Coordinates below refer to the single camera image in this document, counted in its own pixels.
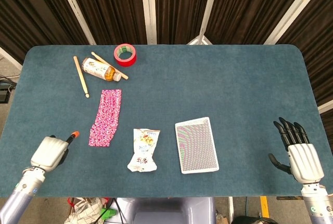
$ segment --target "yellow tape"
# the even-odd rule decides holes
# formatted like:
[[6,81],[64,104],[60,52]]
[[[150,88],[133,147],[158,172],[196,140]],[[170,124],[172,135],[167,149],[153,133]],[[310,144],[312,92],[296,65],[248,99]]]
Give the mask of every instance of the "yellow tape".
[[262,217],[269,218],[270,214],[268,212],[268,202],[267,202],[267,197],[261,196],[260,197],[260,204],[261,204],[261,213]]

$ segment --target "bottle label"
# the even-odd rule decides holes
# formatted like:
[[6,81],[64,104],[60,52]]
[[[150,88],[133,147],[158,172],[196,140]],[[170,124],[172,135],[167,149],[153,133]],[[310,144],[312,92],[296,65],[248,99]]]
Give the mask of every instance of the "bottle label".
[[83,71],[105,80],[105,73],[109,69],[107,64],[103,64],[92,58],[88,58],[83,64]]

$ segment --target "robotic arm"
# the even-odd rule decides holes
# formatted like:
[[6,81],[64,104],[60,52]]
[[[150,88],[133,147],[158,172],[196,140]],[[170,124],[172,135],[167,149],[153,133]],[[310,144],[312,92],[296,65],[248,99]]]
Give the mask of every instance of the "robotic arm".
[[31,166],[23,171],[23,177],[0,210],[2,224],[17,224],[32,198],[45,180],[45,173],[62,164],[68,154],[68,145],[79,136],[76,131],[62,141],[55,136],[45,137],[31,158]]
[[290,166],[281,164],[273,154],[269,154],[273,165],[293,175],[295,180],[303,184],[302,196],[313,224],[333,224],[333,207],[324,186],[319,185],[324,177],[321,162],[316,149],[310,144],[304,128],[298,123],[290,123],[279,118],[274,121],[281,134],[282,142],[288,152]]

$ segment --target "snack wrapper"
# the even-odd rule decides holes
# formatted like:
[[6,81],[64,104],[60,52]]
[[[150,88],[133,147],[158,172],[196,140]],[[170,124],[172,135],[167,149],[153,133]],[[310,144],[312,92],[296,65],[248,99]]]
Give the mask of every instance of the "snack wrapper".
[[159,130],[134,129],[134,155],[127,165],[130,171],[150,172],[157,169],[152,154],[159,134]]

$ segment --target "plastic bottle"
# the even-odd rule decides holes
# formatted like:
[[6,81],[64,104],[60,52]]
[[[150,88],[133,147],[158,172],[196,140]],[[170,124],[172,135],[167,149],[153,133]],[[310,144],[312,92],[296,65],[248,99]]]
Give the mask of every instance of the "plastic bottle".
[[85,58],[82,63],[82,69],[86,73],[99,77],[106,81],[119,81],[121,74],[116,72],[113,67],[99,62],[92,58]]

